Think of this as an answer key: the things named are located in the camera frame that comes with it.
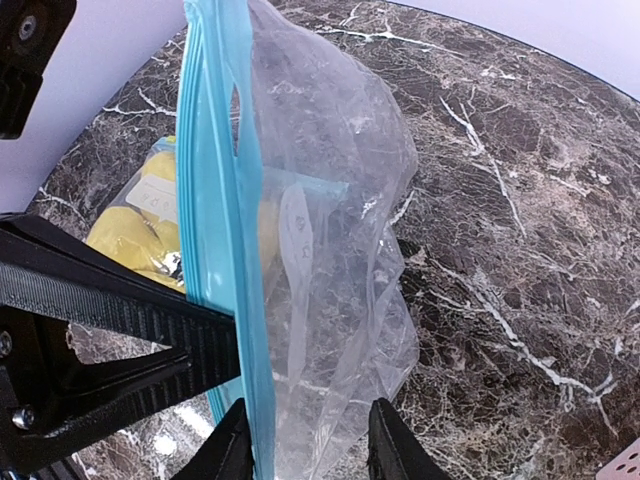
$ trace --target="blue plastic strip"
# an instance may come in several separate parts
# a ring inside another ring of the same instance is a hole
[[[186,0],[178,104],[178,210],[190,301],[234,315],[242,376],[209,393],[216,421],[244,396],[256,478],[274,478],[275,392],[267,342],[258,207],[262,159],[253,117],[253,31],[246,0]],[[234,156],[233,88],[241,119]]]

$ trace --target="marble countertop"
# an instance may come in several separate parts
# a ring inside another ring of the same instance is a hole
[[[396,399],[408,424],[456,479],[593,478],[640,436],[640,106],[452,19],[379,1],[274,3],[378,73],[415,138],[396,224],[421,346]],[[32,212],[87,234],[174,133],[183,42],[87,127]],[[161,478],[187,457],[135,463],[122,449],[163,428],[151,419],[82,458],[94,478]],[[330,478],[367,478],[365,458],[360,442]]]

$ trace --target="screw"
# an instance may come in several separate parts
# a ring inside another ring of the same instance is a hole
[[[20,25],[20,30],[18,30],[18,36],[20,37],[20,40],[26,42],[31,37],[33,37],[37,26],[38,20],[36,20],[36,17],[34,15],[25,17],[22,21],[22,25]]]
[[[23,407],[13,414],[13,424],[20,430],[29,430],[36,419],[31,407]]]
[[[13,340],[9,332],[0,333],[0,358],[8,357],[13,350]]]

